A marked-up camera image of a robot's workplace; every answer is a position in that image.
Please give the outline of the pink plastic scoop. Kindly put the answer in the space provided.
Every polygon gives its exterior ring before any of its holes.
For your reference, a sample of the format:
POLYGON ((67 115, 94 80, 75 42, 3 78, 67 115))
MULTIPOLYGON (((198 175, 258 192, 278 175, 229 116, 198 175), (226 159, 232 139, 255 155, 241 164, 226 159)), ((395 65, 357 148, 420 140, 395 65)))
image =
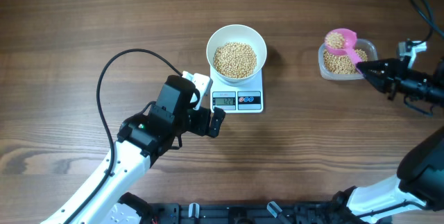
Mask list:
POLYGON ((351 63, 355 67, 358 62, 362 62, 362 59, 359 57, 357 51, 355 51, 355 44, 357 43, 357 34, 355 32, 346 28, 338 28, 330 32, 341 33, 345 38, 345 46, 342 49, 332 49, 325 44, 325 39, 324 39, 325 48, 329 53, 334 55, 347 55, 351 63))

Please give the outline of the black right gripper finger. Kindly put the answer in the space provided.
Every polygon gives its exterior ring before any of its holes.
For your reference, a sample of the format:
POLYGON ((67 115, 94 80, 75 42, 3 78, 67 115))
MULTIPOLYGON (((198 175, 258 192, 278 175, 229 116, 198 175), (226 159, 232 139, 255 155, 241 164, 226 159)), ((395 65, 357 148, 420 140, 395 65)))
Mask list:
POLYGON ((399 64, 399 60, 395 58, 358 62, 356 68, 362 73, 382 72, 399 64))
POLYGON ((362 71, 361 74, 378 92, 386 94, 392 91, 394 79, 387 74, 374 71, 362 71))

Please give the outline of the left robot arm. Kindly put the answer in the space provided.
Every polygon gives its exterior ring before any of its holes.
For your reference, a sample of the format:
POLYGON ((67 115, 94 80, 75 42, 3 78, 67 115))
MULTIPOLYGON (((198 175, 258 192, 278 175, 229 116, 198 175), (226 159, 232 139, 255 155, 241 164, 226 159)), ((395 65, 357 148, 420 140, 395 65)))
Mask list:
POLYGON ((104 223, 120 208, 119 199, 185 132, 217 137, 225 112, 201 105, 212 79, 185 72, 171 75, 147 114, 127 118, 114 150, 47 223, 104 223))

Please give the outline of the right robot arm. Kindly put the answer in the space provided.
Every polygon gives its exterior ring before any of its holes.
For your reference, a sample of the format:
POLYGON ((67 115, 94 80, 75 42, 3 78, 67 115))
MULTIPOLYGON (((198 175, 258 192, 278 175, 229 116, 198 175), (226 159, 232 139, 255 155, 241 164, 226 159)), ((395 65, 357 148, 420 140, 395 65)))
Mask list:
MULTIPOLYGON (((409 58, 357 63, 364 78, 394 99, 425 101, 443 106, 443 63, 433 75, 408 67, 409 58)), ((378 223, 408 211, 443 209, 443 129, 439 128, 409 151, 397 173, 367 187, 338 192, 325 210, 326 223, 378 223)))

